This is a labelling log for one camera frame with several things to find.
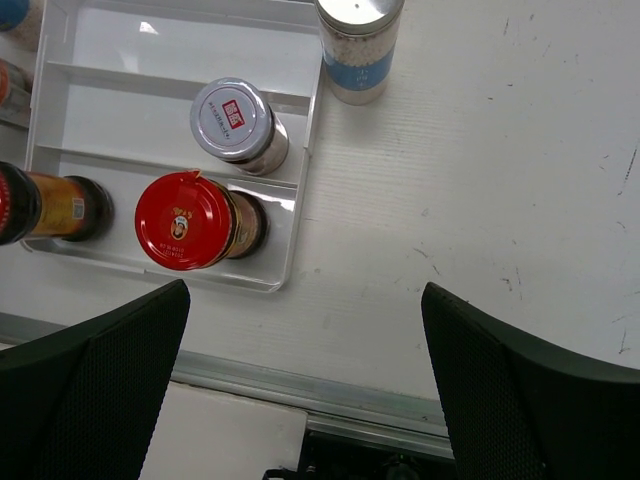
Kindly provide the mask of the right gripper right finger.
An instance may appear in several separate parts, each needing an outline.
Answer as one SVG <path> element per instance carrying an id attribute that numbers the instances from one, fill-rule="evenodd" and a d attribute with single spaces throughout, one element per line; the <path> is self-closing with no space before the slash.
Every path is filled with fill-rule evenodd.
<path id="1" fill-rule="evenodd" d="M 552 344 L 435 283 L 421 312 L 459 478 L 638 478 L 638 370 Z"/>

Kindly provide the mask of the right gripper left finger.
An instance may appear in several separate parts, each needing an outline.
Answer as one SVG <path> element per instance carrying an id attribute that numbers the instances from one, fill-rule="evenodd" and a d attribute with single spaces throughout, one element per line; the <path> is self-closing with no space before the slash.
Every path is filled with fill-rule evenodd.
<path id="1" fill-rule="evenodd" d="M 177 280 L 2 350 L 2 478 L 138 478 L 190 303 Z"/>

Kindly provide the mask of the red-lid chili sauce jar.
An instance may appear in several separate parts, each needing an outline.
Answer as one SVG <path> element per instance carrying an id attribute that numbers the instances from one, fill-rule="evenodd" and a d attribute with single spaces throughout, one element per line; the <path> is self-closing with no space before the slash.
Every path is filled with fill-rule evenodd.
<path id="1" fill-rule="evenodd" d="M 134 226 L 153 261 L 187 271 L 254 254 L 267 238 L 269 219 L 254 195 L 192 170 L 152 182 L 138 200 Z"/>
<path id="2" fill-rule="evenodd" d="M 99 237 L 111 226 L 114 206 L 97 182 L 58 177 L 1 164 L 1 243 L 60 238 L 69 242 Z"/>

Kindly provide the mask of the short white-lid jar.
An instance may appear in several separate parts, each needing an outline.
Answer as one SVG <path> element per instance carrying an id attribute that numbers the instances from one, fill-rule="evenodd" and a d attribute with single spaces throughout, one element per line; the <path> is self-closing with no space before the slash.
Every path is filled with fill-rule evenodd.
<path id="1" fill-rule="evenodd" d="M 190 129 L 205 152 L 252 176 L 276 171 L 289 151 L 286 128 L 266 97 L 240 78 L 216 79 L 198 92 Z"/>
<path id="2" fill-rule="evenodd" d="M 1 120 L 28 129 L 31 116 L 33 78 L 24 69 L 4 59 L 1 66 Z"/>

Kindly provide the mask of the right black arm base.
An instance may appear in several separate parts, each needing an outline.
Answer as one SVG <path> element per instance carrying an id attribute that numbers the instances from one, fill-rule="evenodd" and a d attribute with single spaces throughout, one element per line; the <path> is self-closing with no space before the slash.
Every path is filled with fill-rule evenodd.
<path id="1" fill-rule="evenodd" d="M 266 470 L 264 479 L 456 479 L 452 460 L 310 431 L 298 465 Z"/>

